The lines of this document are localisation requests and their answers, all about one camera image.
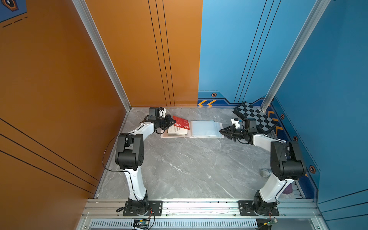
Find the white card small text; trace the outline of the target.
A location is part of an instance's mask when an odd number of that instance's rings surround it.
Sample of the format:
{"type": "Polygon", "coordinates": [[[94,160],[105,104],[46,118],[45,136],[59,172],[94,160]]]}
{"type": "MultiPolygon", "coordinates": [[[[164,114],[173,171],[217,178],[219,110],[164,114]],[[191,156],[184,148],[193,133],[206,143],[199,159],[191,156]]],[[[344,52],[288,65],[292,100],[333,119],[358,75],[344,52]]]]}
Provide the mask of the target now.
{"type": "Polygon", "coordinates": [[[168,129],[168,135],[178,135],[178,136],[185,136],[188,134],[188,129],[177,127],[177,126],[171,126],[168,129]]]}

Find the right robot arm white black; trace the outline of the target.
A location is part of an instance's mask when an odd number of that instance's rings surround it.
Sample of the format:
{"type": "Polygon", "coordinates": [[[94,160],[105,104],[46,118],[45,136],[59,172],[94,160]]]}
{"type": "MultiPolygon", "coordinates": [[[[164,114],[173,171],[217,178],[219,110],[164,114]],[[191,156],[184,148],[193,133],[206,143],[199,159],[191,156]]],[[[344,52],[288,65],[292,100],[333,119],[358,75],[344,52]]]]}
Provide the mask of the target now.
{"type": "Polygon", "coordinates": [[[259,216],[276,211],[280,194],[288,185],[306,174],[307,168],[299,144],[259,133],[254,118],[247,118],[243,127],[238,119],[232,119],[232,125],[219,132],[230,140],[244,140],[246,145],[254,145],[270,152],[271,174],[265,185],[257,190],[252,204],[243,208],[259,216]]]}

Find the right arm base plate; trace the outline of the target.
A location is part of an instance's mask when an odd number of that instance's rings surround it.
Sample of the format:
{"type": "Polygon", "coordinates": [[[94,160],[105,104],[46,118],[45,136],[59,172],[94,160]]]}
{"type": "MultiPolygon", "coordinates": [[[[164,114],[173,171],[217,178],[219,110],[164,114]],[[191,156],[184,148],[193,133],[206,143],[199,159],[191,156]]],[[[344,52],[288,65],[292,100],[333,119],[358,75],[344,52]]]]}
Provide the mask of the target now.
{"type": "Polygon", "coordinates": [[[279,216],[279,210],[274,203],[267,203],[261,201],[260,203],[255,203],[252,200],[240,200],[238,201],[238,207],[241,216],[279,216]]]}

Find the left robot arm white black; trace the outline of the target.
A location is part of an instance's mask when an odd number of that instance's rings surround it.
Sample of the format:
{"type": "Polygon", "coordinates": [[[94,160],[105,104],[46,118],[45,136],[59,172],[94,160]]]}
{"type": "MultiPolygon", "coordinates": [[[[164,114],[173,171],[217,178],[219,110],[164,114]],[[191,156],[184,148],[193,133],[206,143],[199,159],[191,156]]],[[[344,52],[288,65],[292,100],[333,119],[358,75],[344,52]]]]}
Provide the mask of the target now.
{"type": "Polygon", "coordinates": [[[149,198],[144,186],[141,167],[144,162],[144,140],[151,134],[168,130],[176,121],[162,107],[151,107],[149,114],[134,130],[117,137],[115,162],[124,173],[129,198],[124,207],[128,213],[145,215],[149,211],[149,198]]]}

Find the red card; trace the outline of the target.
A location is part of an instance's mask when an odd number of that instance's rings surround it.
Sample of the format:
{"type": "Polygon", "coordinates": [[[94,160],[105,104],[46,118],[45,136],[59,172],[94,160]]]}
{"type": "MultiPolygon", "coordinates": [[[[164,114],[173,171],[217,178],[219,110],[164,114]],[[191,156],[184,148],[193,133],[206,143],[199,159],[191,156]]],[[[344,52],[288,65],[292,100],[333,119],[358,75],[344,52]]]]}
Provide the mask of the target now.
{"type": "Polygon", "coordinates": [[[173,119],[176,121],[174,124],[175,127],[190,130],[190,124],[188,120],[176,116],[173,116],[173,119]]]}

